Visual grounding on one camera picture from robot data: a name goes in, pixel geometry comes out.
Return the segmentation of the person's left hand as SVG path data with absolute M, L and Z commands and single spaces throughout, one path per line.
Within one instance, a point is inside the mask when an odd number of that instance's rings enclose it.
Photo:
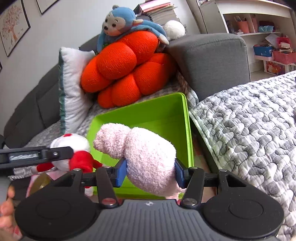
M 15 221 L 15 208 L 13 198 L 15 197 L 15 189 L 11 185 L 8 188 L 6 201 L 1 204 L 1 240 L 20 240 L 22 234 Z

